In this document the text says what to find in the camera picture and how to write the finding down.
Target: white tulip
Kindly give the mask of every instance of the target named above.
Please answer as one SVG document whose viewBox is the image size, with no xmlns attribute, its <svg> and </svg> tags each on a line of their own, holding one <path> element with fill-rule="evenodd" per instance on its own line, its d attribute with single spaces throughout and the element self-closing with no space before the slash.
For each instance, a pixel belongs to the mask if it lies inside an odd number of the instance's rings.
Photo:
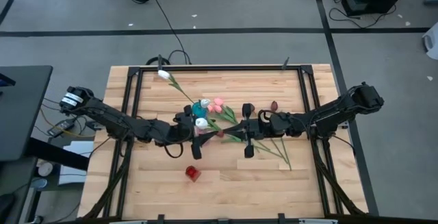
<svg viewBox="0 0 438 224">
<path fill-rule="evenodd" d="M 163 71 L 163 70 L 158 70 L 158 75 L 162 78 L 162 79 L 169 79 L 170 78 L 170 73 Z"/>
<path fill-rule="evenodd" d="M 201 107 L 207 108 L 209 104 L 210 104 L 210 100 L 208 100 L 208 99 L 201 100 Z"/>
<path fill-rule="evenodd" d="M 199 129 L 206 129 L 208 127 L 208 122 L 204 118 L 197 118 L 194 123 Z"/>
</svg>

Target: table leg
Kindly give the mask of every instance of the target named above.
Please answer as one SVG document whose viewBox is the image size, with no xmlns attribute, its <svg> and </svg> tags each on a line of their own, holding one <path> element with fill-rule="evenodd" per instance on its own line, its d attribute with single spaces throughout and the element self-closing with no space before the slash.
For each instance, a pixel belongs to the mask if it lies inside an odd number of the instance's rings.
<svg viewBox="0 0 438 224">
<path fill-rule="evenodd" d="M 73 167 L 87 171 L 89 159 L 85 156 L 67 151 L 65 149 L 50 145 L 47 142 L 30 138 L 27 146 L 26 155 L 36 156 L 37 158 L 56 162 L 64 166 Z"/>
</svg>

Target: pink flower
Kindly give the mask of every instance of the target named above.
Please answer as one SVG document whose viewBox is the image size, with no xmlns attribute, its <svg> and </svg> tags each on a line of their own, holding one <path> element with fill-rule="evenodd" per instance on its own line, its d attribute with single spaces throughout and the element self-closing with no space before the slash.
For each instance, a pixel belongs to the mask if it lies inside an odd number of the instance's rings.
<svg viewBox="0 0 438 224">
<path fill-rule="evenodd" d="M 222 112 L 222 108 L 221 108 L 219 105 L 215 105 L 215 106 L 214 106 L 214 110 L 215 110 L 216 112 L 218 112 L 218 113 L 221 113 L 221 112 Z"/>
<path fill-rule="evenodd" d="M 222 106 L 222 104 L 224 104 L 224 100 L 222 100 L 221 98 L 215 98 L 213 101 L 218 106 Z"/>
</svg>

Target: red block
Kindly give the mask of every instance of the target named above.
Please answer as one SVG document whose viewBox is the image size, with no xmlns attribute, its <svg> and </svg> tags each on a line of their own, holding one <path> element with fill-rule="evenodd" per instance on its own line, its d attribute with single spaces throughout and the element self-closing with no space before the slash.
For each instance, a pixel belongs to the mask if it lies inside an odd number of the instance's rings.
<svg viewBox="0 0 438 224">
<path fill-rule="evenodd" d="M 201 175 L 201 172 L 198 169 L 196 169 L 194 166 L 188 166 L 187 169 L 185 170 L 185 175 L 187 175 L 189 179 L 195 182 Z"/>
</svg>

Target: wooden table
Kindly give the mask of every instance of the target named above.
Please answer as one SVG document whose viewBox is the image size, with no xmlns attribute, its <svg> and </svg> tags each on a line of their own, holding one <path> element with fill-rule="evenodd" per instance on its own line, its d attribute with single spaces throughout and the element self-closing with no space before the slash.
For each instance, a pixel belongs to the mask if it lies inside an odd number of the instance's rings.
<svg viewBox="0 0 438 224">
<path fill-rule="evenodd" d="M 336 99 L 338 93 L 330 65 L 314 64 L 312 67 L 321 105 Z M 106 104 L 121 108 L 127 71 L 128 66 L 111 68 L 105 91 Z M 235 110 L 238 120 L 242 118 L 240 110 L 246 102 L 253 103 L 256 112 L 269 109 L 272 101 L 278 102 L 280 111 L 304 112 L 297 74 L 287 71 L 179 71 L 172 74 L 194 100 L 222 97 L 225 104 Z M 131 86 L 127 114 L 131 114 L 135 82 Z M 144 74 L 138 115 L 173 124 L 175 113 L 182 112 L 187 104 L 190 102 L 156 73 Z M 225 122 L 219 125 L 231 126 Z M 349 141 L 347 130 L 339 129 L 337 135 Z M 94 146 L 101 144 L 106 136 L 106 132 L 98 132 Z M 286 218 L 324 216 L 311 146 L 304 134 L 300 138 L 284 139 L 291 171 L 282 159 L 265 151 L 255 152 L 254 158 L 245 159 L 244 145 L 221 143 L 222 139 L 211 139 L 202 148 L 201 160 L 192 158 L 189 142 L 184 144 L 185 152 L 178 159 L 167 156 L 164 149 L 153 142 L 136 142 L 129 167 L 123 219 L 155 220 L 158 214 L 165 214 L 166 219 L 272 219 L 277 218 L 278 213 L 285 213 Z M 269 139 L 262 143 L 276 151 Z M 111 140 L 90 159 L 78 216 L 87 213 L 105 190 L 113 150 L 114 141 Z M 170 146 L 169 150 L 177 154 L 179 147 Z M 352 148 L 332 138 L 331 153 L 337 181 L 366 212 Z M 202 171 L 196 183 L 185 176 L 189 165 Z M 334 212 L 333 195 L 327 182 L 326 187 L 331 212 Z M 115 214 L 118 189 L 113 196 L 111 213 Z"/>
</svg>

